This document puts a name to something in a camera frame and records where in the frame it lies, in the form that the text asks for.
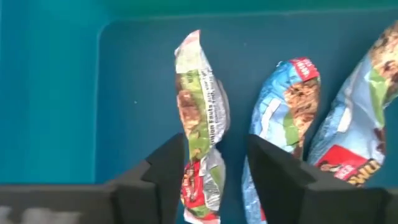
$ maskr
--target blue plastic tray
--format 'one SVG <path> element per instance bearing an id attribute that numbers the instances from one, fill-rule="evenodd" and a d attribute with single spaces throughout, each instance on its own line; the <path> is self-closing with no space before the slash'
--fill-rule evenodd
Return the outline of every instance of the blue plastic tray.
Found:
<path id="1" fill-rule="evenodd" d="M 105 0 L 2 0 L 0 183 L 104 182 L 182 131 L 173 52 L 201 29 L 231 104 L 231 129 L 219 145 L 227 165 L 221 216 L 238 224 L 245 222 L 244 135 L 260 86 L 277 62 L 307 56 L 321 73 L 321 109 L 309 140 L 339 86 L 398 19 L 397 9 L 372 9 L 129 20 L 138 9 L 113 6 Z M 171 8 L 165 10 L 176 12 Z M 229 8 L 239 10 L 235 3 Z M 370 185 L 398 185 L 390 178 L 398 169 L 397 110 L 395 102 L 386 111 L 389 155 Z"/>

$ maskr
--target chocolate chip granola image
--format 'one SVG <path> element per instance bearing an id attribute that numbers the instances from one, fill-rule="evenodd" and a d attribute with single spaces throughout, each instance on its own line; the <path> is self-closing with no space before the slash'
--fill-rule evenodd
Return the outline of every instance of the chocolate chip granola image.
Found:
<path id="1" fill-rule="evenodd" d="M 180 118 L 184 131 L 187 136 L 195 129 L 200 123 L 201 114 L 198 106 L 195 103 L 195 99 L 189 90 L 181 89 L 180 82 L 177 82 L 177 106 L 180 113 Z"/>
<path id="2" fill-rule="evenodd" d="M 292 113 L 293 123 L 298 129 L 299 142 L 293 155 L 301 157 L 304 134 L 310 127 L 318 108 L 320 84 L 317 78 L 293 84 L 284 97 Z"/>
<path id="3" fill-rule="evenodd" d="M 376 150 L 381 152 L 383 155 L 386 154 L 386 131 L 385 128 L 378 129 L 375 128 L 374 134 L 376 135 L 377 139 L 379 140 L 379 144 L 377 145 Z"/>
<path id="4" fill-rule="evenodd" d="M 398 92 L 398 22 L 381 34 L 369 54 L 373 68 L 386 79 L 384 103 L 390 102 Z"/>

